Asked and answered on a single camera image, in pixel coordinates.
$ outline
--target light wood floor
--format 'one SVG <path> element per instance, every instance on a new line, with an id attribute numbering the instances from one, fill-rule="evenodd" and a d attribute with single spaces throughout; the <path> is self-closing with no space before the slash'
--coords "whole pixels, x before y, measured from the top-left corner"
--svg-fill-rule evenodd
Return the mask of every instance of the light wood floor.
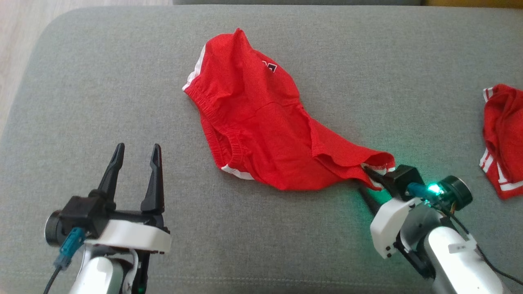
<path id="1" fill-rule="evenodd" d="M 0 138 L 32 48 L 47 24 L 73 9 L 115 5 L 172 5 L 172 0 L 0 0 Z"/>

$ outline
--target gray cushion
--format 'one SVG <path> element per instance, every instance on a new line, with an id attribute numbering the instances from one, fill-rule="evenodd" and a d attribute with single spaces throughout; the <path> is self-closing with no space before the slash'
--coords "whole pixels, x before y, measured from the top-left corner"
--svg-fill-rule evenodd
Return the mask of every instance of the gray cushion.
<path id="1" fill-rule="evenodd" d="M 173 4 L 420 5 L 421 0 L 173 0 Z"/>
<path id="2" fill-rule="evenodd" d="M 200 50 L 245 30 L 293 77 L 306 110 L 343 137 L 386 150 L 424 178 L 454 174 L 474 202 L 458 216 L 492 262 L 523 273 L 521 198 L 501 201 L 478 166 L 481 90 L 523 88 L 523 11 L 370 6 L 174 6 L 75 10 L 31 56 L 0 144 L 0 287 L 41 292 L 57 248 L 48 215 L 98 185 L 118 142 L 119 209 L 137 209 L 154 143 L 163 149 L 172 251 L 148 293 L 426 293 L 399 254 L 372 246 L 351 183 L 280 192 L 216 168 L 181 91 Z M 66 292 L 79 267 L 53 286 Z M 521 288 L 508 282 L 514 293 Z"/>

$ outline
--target black cable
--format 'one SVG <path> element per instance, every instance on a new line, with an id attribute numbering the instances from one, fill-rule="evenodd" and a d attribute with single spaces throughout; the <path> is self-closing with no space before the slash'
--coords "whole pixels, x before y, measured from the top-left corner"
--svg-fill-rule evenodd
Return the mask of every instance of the black cable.
<path id="1" fill-rule="evenodd" d="M 465 234 L 470 234 L 469 233 L 469 230 L 467 230 L 467 228 L 465 228 L 465 226 L 463 225 L 463 223 L 453 214 L 451 214 L 448 210 L 446 209 L 443 209 L 443 213 L 445 213 L 448 217 L 452 218 L 462 229 L 463 231 L 465 232 Z M 495 267 L 489 260 L 488 258 L 485 256 L 485 253 L 483 253 L 483 250 L 481 250 L 480 246 L 476 244 L 476 248 L 477 250 L 480 252 L 480 255 L 481 255 L 481 258 L 485 261 L 485 263 L 487 263 L 487 265 L 496 273 L 504 276 L 505 278 L 508 278 L 508 279 L 511 279 L 512 281 L 520 284 L 523 286 L 523 281 L 521 281 L 520 279 L 512 276 L 512 275 L 509 275 L 505 272 L 502 272 L 501 270 L 499 270 L 497 267 Z"/>
<path id="2" fill-rule="evenodd" d="M 49 279 L 49 282 L 47 282 L 47 286 L 46 286 L 46 289 L 43 291 L 43 294 L 48 294 L 49 293 L 49 290 L 51 289 L 51 285 L 53 284 L 54 280 L 56 279 L 56 276 L 58 275 L 58 273 L 62 270 L 62 267 L 61 266 L 57 266 L 56 269 L 54 270 L 53 272 L 53 275 L 51 276 L 51 278 Z"/>

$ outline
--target red cloth with white stripes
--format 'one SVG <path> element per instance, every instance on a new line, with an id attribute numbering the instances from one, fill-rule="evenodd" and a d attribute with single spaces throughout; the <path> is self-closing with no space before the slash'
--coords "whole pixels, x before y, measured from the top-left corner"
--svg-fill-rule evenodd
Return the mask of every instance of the red cloth with white stripes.
<path id="1" fill-rule="evenodd" d="M 480 166 L 501 199 L 523 194 L 523 91 L 498 84 L 483 90 L 486 150 Z"/>
<path id="2" fill-rule="evenodd" d="M 394 169 L 391 154 L 355 145 L 312 119 L 292 77 L 240 29 L 207 42 L 183 90 L 200 111 L 216 165 L 239 178 L 281 190 L 353 178 L 379 190 L 362 164 Z"/>

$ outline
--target printed logo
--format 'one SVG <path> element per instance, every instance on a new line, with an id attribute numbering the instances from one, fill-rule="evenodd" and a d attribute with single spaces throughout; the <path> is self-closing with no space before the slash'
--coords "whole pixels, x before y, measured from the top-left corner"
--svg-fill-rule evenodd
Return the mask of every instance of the printed logo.
<path id="1" fill-rule="evenodd" d="M 262 60 L 262 62 L 265 64 L 266 67 L 268 67 L 270 69 L 270 71 L 272 72 L 275 72 L 276 71 L 276 68 L 278 67 L 277 65 L 275 64 L 272 64 L 272 63 L 267 63 L 267 61 L 264 61 Z"/>

